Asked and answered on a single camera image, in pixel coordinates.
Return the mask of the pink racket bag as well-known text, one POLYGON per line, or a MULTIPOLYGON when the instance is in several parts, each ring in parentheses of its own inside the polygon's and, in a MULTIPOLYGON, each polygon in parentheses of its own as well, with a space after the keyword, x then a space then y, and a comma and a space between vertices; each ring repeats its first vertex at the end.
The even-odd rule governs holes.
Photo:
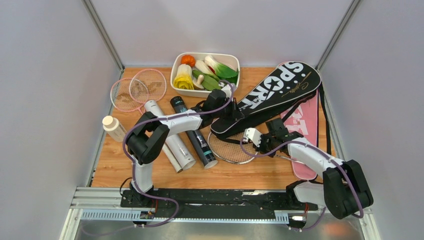
MULTIPOLYGON (((284 126, 289 132, 302 134, 314 146, 318 143, 318 113, 319 93, 301 103, 284 121, 284 126)), ((305 164, 300 162, 291 163, 294 175, 300 180, 311 181, 318 175, 305 164)))

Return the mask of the black shuttlecock tube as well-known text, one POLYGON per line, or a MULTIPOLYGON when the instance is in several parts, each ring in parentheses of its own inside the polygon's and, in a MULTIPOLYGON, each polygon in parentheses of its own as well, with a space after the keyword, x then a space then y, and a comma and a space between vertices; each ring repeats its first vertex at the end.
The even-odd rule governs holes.
MULTIPOLYGON (((170 104, 176 114, 183 113, 188 110, 183 98, 181 96, 175 96, 170 100, 170 104)), ((190 143, 192 144, 200 162, 204 169, 210 169, 214 167, 218 160, 212 153, 212 150, 207 143, 207 140, 199 130, 191 130, 185 132, 190 143)))

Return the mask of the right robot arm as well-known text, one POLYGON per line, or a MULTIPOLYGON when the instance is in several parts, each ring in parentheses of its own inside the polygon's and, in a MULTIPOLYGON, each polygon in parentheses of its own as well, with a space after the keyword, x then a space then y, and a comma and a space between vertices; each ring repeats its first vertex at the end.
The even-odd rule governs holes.
POLYGON ((260 156, 283 152, 301 162, 322 178, 322 183, 298 181, 287 188, 297 201, 326 207, 337 219, 356 215, 374 204, 374 197, 361 165, 351 159, 342 160, 309 142, 301 133, 288 131, 280 119, 266 123, 268 132, 251 127, 244 136, 253 143, 260 156))

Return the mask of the pink racket front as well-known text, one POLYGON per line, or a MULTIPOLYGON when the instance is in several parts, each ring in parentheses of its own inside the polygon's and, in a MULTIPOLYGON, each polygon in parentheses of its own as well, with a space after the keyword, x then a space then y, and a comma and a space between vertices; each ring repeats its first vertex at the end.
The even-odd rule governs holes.
POLYGON ((143 106, 148 101, 149 90, 140 80, 122 78, 115 82, 110 89, 112 105, 121 112, 143 113, 143 106))

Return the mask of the black racket bag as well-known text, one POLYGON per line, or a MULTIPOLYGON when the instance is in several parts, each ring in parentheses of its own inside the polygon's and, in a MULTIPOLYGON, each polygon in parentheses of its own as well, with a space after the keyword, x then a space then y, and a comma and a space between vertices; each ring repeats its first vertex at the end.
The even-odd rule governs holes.
POLYGON ((281 113, 313 98, 322 83, 319 72, 301 61, 288 61, 278 66, 238 103, 244 118, 219 118, 210 131, 226 139, 256 127, 281 113))

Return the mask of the white shuttlecock tube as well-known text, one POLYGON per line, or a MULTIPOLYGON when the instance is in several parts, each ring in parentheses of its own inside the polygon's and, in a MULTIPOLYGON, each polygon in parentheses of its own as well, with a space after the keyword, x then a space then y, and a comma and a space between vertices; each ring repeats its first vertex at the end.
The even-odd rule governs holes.
MULTIPOLYGON (((146 112, 151 112, 158 117, 164 115, 162 109, 154 100, 147 101, 144 104, 144 108, 146 112)), ((177 173, 188 170, 196 162, 186 145, 177 134, 171 135, 166 139, 162 150, 177 173)))

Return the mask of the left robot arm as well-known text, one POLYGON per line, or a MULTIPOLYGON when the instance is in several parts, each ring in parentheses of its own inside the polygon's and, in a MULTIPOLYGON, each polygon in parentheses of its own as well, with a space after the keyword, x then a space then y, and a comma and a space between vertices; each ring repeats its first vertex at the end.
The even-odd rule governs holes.
POLYGON ((213 90, 206 100, 192 109, 171 115, 155 115, 145 112, 138 123, 123 138, 123 153, 132 164, 131 186, 143 196, 153 187, 152 163, 160 155, 166 139, 187 131, 210 126, 215 119, 243 118, 234 99, 235 85, 230 83, 222 89, 213 90))

